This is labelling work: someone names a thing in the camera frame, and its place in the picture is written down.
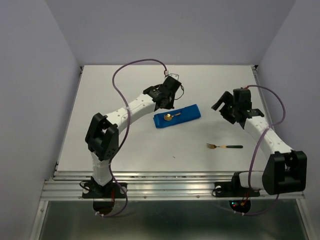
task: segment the blue cloth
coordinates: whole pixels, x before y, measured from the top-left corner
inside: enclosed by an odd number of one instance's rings
[[[164,116],[167,114],[175,115],[181,113],[180,115],[174,116],[172,120],[166,121]],[[162,129],[166,127],[170,127],[177,124],[182,124],[188,121],[192,121],[201,117],[199,108],[197,104],[186,106],[181,109],[176,109],[173,111],[167,111],[163,113],[155,114],[153,117],[155,127],[157,129]]]

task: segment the fork handle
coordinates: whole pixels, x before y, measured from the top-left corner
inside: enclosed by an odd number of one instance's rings
[[[225,147],[228,149],[243,149],[244,148],[244,146],[242,146],[242,145],[228,145]]]

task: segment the black wire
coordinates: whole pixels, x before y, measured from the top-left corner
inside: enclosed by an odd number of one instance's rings
[[[184,86],[180,85],[180,87],[181,87],[181,90],[182,90],[182,95],[180,97],[178,97],[178,98],[175,98],[174,100],[178,100],[178,99],[182,98],[182,96],[185,94]]]
[[[82,183],[85,183],[85,181],[79,182],[80,187],[90,192],[90,189],[85,187],[85,186],[83,186]]]

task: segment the glass panel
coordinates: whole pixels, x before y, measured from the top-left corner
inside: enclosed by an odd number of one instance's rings
[[[254,200],[251,213],[272,200]],[[294,199],[279,200],[269,212],[239,216],[228,201],[139,201],[112,218],[96,216],[89,201],[48,205],[41,240],[307,240]]]

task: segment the white tabletop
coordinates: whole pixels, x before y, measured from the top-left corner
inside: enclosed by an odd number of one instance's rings
[[[92,170],[91,155],[85,136],[94,114],[106,115],[124,103],[113,89],[111,79],[117,65],[87,65],[78,87],[67,128],[57,172]],[[200,172],[247,171],[256,142],[239,124],[232,125],[211,109],[225,91],[255,84],[251,66],[169,65],[170,73],[179,74],[184,96],[175,109],[197,104],[201,118],[162,129],[155,127],[158,110],[136,121],[126,143],[112,162],[121,172]],[[161,65],[133,65],[120,71],[116,85],[130,102],[150,86],[164,81]],[[252,107],[265,112],[259,92],[251,88]],[[243,145],[243,149],[208,149],[215,145]],[[264,170],[267,161],[259,150],[254,170]]]

